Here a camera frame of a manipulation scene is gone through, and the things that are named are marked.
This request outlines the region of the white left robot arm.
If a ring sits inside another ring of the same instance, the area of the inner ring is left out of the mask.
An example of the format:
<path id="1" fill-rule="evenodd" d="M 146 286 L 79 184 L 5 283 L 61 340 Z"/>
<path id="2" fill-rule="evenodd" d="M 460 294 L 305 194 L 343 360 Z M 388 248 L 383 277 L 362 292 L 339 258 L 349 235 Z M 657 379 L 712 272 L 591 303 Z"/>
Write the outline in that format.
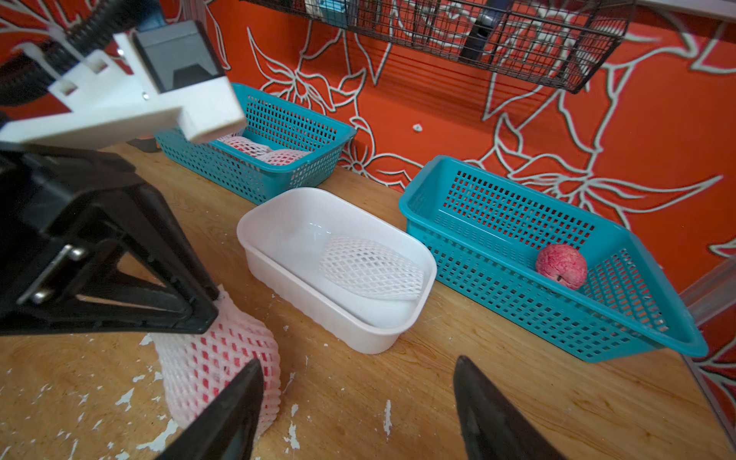
<path id="1" fill-rule="evenodd" d="M 2 334 L 205 332 L 217 288 L 161 193 L 111 151 L 245 126 L 204 26 L 166 23 L 155 1 L 102 1 L 47 34 L 1 67 L 3 107 L 47 93 L 65 106 L 1 122 Z"/>

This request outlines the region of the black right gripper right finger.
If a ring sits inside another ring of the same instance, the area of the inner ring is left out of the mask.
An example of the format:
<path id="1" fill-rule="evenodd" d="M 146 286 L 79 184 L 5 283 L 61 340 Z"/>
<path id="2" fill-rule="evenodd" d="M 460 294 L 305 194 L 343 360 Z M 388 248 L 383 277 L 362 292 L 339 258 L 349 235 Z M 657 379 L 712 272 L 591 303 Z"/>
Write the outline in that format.
<path id="1" fill-rule="evenodd" d="M 467 356 L 453 372 L 456 409 L 470 459 L 563 459 Z"/>

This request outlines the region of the white plastic tray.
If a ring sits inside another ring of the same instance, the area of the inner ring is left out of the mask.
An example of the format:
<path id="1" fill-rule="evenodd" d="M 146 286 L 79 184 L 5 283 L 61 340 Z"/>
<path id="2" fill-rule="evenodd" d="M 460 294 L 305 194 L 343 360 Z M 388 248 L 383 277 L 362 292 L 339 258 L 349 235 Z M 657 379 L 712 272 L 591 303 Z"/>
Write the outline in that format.
<path id="1" fill-rule="evenodd" d="M 418 240 L 316 188 L 256 206 L 237 237 L 258 281 L 366 355 L 387 351 L 416 323 L 437 275 Z"/>

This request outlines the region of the small dark blue object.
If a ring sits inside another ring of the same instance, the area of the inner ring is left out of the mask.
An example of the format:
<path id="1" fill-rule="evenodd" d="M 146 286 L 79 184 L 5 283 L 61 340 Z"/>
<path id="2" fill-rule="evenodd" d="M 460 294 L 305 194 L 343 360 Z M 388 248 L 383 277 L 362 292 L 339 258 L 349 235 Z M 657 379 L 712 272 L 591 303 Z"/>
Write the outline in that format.
<path id="1" fill-rule="evenodd" d="M 488 0 L 485 3 L 467 35 L 459 55 L 460 61 L 478 61 L 482 57 L 487 43 L 511 4 L 511 0 Z"/>

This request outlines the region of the teal left plastic basket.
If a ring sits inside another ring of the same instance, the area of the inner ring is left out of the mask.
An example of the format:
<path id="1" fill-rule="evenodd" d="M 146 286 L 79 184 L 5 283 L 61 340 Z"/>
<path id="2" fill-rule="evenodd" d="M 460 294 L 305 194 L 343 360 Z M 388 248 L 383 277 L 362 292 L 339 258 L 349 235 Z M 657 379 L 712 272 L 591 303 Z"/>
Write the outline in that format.
<path id="1" fill-rule="evenodd" d="M 319 185 L 356 135 L 347 124 L 260 90 L 236 84 L 234 91 L 247 120 L 242 130 L 193 144 L 175 128 L 156 141 L 168 159 L 253 203 Z"/>

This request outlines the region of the white foam net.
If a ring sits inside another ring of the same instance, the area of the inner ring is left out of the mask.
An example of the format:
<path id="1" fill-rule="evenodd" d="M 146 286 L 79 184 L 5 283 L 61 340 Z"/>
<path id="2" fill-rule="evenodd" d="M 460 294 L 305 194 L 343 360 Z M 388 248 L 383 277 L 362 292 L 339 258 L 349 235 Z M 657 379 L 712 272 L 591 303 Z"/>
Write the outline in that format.
<path id="1" fill-rule="evenodd" d="M 375 241 L 333 236 L 324 247 L 319 268 L 331 282 L 366 298 L 409 301 L 423 289 L 423 270 Z"/>
<path id="2" fill-rule="evenodd" d="M 214 302 L 218 316 L 201 335 L 152 333 L 163 376 L 165 399 L 174 421 L 187 429 L 251 361 L 261 363 L 264 397 L 255 438 L 280 410 L 281 358 L 273 333 L 240 310 L 223 286 Z"/>

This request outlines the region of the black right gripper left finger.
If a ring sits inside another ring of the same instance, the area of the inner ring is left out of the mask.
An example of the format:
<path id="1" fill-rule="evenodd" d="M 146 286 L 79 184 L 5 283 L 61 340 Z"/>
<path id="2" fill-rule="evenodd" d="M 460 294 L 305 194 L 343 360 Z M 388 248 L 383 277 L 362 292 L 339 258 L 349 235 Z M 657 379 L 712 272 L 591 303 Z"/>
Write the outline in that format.
<path id="1" fill-rule="evenodd" d="M 255 358 L 157 458 L 251 458 L 263 400 L 264 375 Z"/>

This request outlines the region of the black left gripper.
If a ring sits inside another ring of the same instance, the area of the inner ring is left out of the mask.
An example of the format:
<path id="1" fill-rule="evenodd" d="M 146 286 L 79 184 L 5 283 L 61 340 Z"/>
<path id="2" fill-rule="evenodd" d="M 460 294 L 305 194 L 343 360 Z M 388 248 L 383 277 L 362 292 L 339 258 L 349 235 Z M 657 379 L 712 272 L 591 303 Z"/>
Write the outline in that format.
<path id="1" fill-rule="evenodd" d="M 1 333 L 202 334 L 218 290 L 114 153 L 1 144 Z"/>

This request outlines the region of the light blue box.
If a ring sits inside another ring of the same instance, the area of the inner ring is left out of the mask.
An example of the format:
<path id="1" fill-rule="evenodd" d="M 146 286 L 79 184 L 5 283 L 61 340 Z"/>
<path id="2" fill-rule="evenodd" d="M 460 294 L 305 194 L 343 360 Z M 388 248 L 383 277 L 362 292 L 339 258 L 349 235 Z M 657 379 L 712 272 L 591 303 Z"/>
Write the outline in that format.
<path id="1" fill-rule="evenodd" d="M 305 9 L 312 18 L 341 29 L 356 24 L 358 16 L 357 0 L 306 0 Z"/>

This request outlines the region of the teal right plastic basket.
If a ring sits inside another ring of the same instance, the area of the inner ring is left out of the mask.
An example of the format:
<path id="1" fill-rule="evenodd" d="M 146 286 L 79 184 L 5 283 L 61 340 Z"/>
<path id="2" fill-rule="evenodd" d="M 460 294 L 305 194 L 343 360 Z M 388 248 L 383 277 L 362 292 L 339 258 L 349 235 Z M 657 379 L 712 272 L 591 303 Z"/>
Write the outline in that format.
<path id="1" fill-rule="evenodd" d="M 708 352 L 653 256 L 610 220 L 447 156 L 400 209 L 439 282 L 579 360 Z"/>

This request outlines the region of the teal plastic basket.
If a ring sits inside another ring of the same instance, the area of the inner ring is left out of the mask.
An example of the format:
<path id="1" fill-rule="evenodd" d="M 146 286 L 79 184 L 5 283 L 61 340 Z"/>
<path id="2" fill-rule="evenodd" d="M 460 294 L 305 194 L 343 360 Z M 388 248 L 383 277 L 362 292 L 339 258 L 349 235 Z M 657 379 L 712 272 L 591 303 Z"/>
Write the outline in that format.
<path id="1" fill-rule="evenodd" d="M 447 156 L 400 209 L 439 282 L 579 360 L 708 352 L 653 256 L 610 220 Z"/>
<path id="2" fill-rule="evenodd" d="M 319 185 L 356 135 L 347 124 L 260 90 L 236 84 L 234 91 L 247 120 L 242 130 L 193 144 L 175 128 L 156 141 L 168 159 L 253 203 Z"/>

